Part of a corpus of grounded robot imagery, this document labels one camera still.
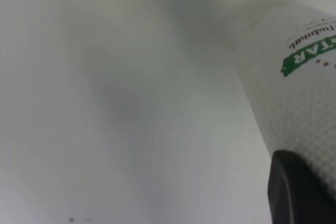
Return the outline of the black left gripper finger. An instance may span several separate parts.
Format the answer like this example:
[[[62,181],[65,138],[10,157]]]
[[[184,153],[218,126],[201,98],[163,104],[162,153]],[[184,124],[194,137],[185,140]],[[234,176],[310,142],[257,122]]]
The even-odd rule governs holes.
[[[273,153],[267,194],[272,223],[335,223],[335,199],[294,152]]]

